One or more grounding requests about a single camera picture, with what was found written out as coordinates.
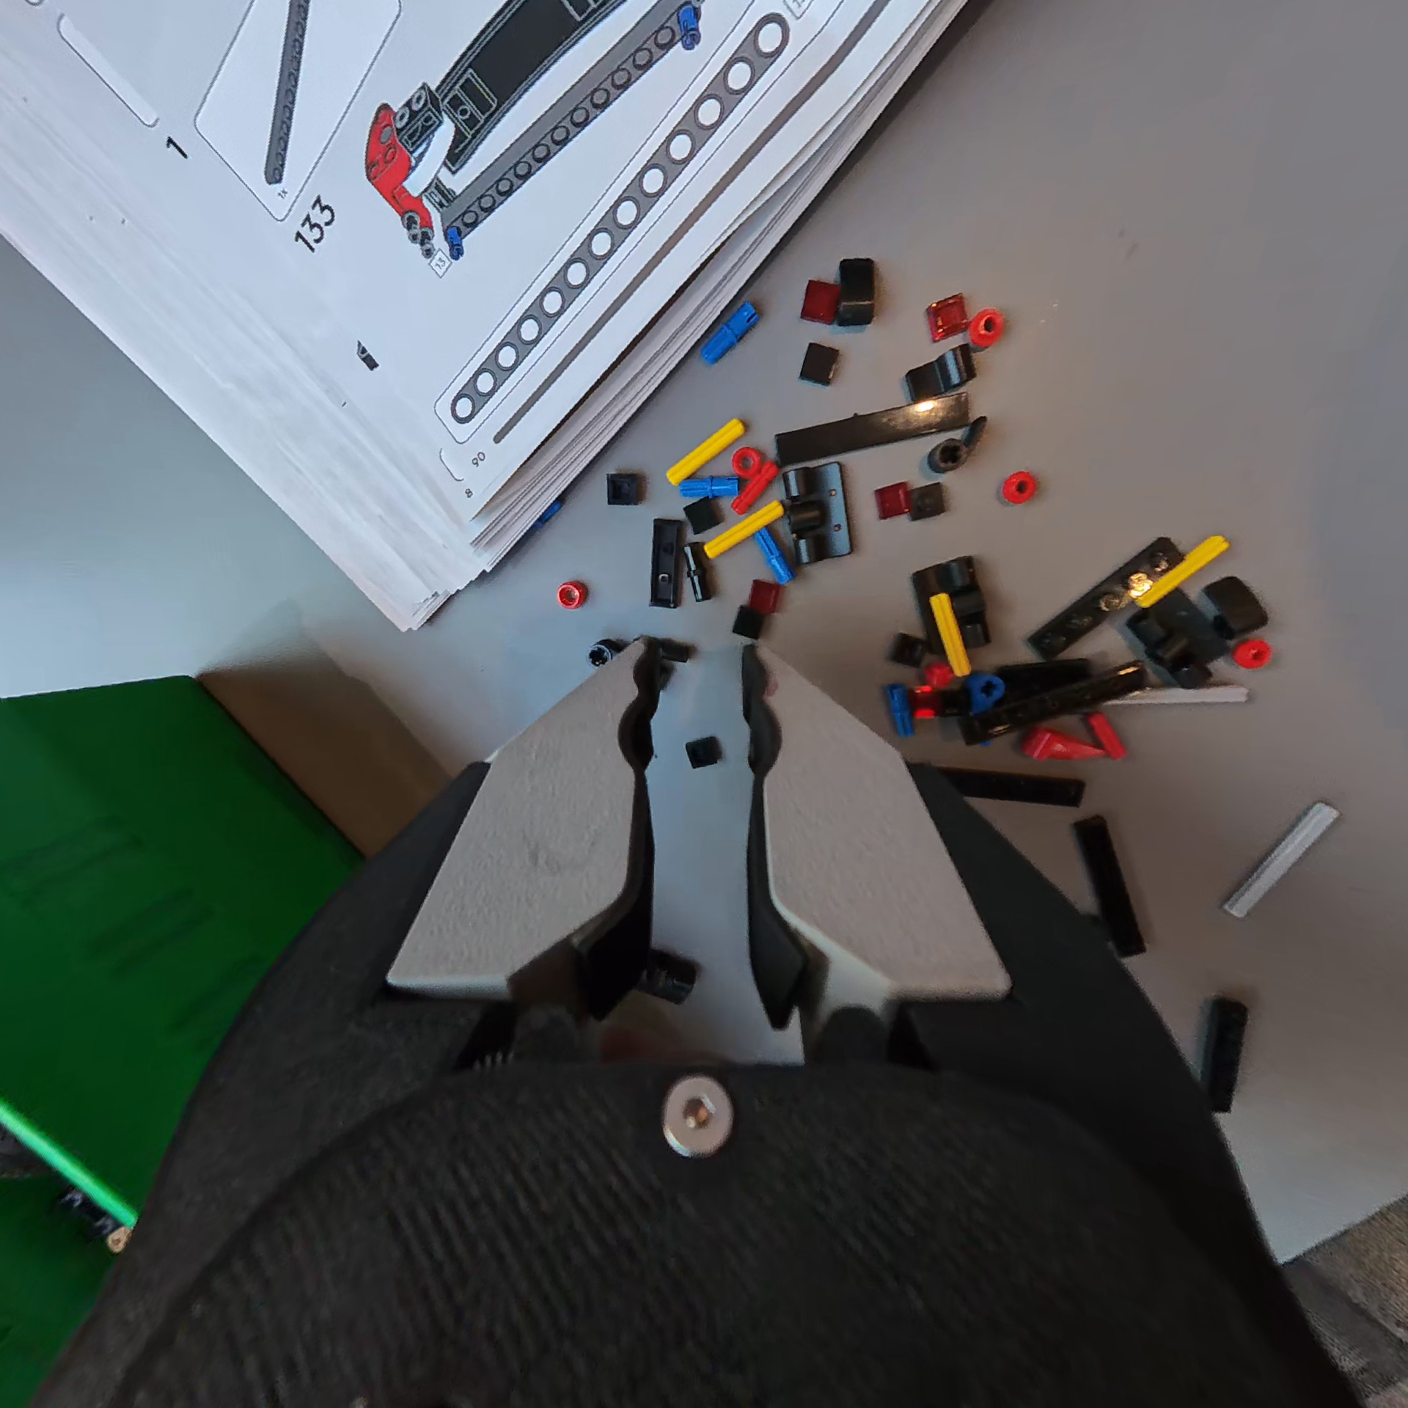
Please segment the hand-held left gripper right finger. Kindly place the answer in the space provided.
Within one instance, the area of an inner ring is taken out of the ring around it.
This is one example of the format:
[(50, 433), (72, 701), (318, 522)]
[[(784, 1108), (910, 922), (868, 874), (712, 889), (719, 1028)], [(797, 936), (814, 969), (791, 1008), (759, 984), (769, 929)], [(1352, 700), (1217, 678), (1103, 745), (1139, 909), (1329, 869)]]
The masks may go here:
[(1012, 979), (903, 756), (764, 646), (740, 659), (745, 911), (767, 1025), (1000, 1001)]

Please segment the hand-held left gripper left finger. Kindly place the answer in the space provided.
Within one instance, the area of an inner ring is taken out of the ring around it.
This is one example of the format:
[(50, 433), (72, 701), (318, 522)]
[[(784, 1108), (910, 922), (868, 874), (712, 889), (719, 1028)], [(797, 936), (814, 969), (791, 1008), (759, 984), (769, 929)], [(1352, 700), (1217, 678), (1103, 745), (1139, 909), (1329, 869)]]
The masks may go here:
[(606, 1015), (652, 941), (657, 644), (630, 644), (487, 762), (387, 981)]

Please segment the pile of small brick pieces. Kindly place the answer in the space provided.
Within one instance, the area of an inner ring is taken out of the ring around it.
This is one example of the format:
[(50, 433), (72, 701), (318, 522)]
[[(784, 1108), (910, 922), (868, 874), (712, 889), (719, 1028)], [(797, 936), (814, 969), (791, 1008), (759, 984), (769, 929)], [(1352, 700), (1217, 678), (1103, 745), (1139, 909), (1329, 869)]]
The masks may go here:
[[(849, 550), (836, 453), (940, 431), (945, 425), (938, 415), (953, 411), (953, 433), (927, 451), (927, 472), (937, 480), (923, 487), (900, 482), (873, 493), (883, 522), (900, 515), (923, 522), (943, 513), (942, 478), (970, 460), (987, 426), (984, 416), (968, 413), (965, 398), (975, 378), (973, 354), (1000, 341), (1005, 317), (994, 307), (968, 311), (963, 297), (953, 294), (927, 309), (927, 326), (930, 339), (943, 349), (906, 373), (901, 410), (781, 435), (776, 448), (786, 472), (759, 450), (740, 446), (744, 426), (737, 420), (685, 458), (694, 475), (677, 473), (677, 478), (690, 529), (715, 527), (719, 518), (707, 512), (725, 488), (734, 488), (732, 510), (752, 512), (752, 539), (772, 574), (772, 580), (751, 586), (749, 602), (734, 619), (739, 636), (757, 637), (782, 586), (794, 577), (772, 524), (786, 525), (797, 569)], [(1153, 540), (1032, 631), (1025, 639), (1029, 663), (987, 671), (972, 661), (973, 653), (992, 643), (975, 557), (953, 557), (913, 572), (910, 587), (921, 634), (898, 634), (888, 659), (923, 673), (923, 683), (886, 684), (896, 735), (911, 736), (916, 720), (948, 716), (968, 746), (1017, 733), (1022, 753), (1035, 762), (1119, 760), (1124, 750), (1103, 713), (1106, 706), (1211, 700), (1217, 693), (1211, 664), (1228, 659), (1255, 671), (1273, 659), (1272, 646), (1260, 636), (1268, 614), (1242, 579), (1225, 575), (1208, 582), (1201, 592), (1205, 606), (1185, 591), (1193, 575), (1227, 550), (1222, 537), (1206, 539), (1191, 554), (1180, 554), (1168, 539)]]

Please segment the grey desk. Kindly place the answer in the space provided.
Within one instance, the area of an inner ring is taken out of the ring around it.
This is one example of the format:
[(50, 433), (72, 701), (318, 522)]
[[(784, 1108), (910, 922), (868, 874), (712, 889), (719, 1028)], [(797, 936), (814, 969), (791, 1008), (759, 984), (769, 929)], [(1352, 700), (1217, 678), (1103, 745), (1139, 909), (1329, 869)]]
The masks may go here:
[[(690, 354), (561, 512), (397, 632), (16, 252), (3, 252), (3, 694), (221, 678), (328, 805), (393, 834), (444, 778), (588, 676), (600, 637), (695, 646), (648, 772), (657, 936), (705, 966), (680, 1028), (789, 1055), (751, 991), (745, 730), (712, 604), (650, 611), (663, 468), (729, 418), (779, 430), (891, 406), (943, 294), (999, 306), (973, 383), (982, 456), (947, 512), (876, 522), (918, 448), (848, 467), (851, 559), (796, 582), (769, 648), (891, 738), (908, 574), (972, 554), (994, 656), (1160, 535), (1230, 539), (1272, 617), (1238, 706), (1121, 708), (1079, 768), (1195, 1052), (1203, 1001), (1252, 1010), (1222, 1127), (1275, 1256), (1404, 1191), (1404, 7), (1002, 4), (962, 36), (747, 292), (756, 332)], [(689, 767), (714, 735), (722, 762)], [(1312, 803), (1341, 812), (1243, 919), (1220, 906)]]

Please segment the green storage bin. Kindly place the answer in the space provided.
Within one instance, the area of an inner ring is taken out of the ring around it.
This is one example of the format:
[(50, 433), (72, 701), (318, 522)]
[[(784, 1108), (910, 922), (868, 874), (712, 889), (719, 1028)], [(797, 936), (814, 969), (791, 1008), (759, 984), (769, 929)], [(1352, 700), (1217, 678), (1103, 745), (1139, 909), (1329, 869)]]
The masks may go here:
[(3, 1115), (139, 1212), (241, 1005), (358, 864), (194, 679), (3, 700)]

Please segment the open instruction booklet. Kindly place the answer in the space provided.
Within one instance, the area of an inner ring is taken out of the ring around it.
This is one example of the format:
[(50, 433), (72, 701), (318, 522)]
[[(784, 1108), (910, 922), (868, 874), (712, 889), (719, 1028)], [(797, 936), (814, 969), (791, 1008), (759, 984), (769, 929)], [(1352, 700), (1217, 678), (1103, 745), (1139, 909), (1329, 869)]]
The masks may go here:
[(3, 237), (414, 629), (727, 317), (960, 12), (5, 2)]

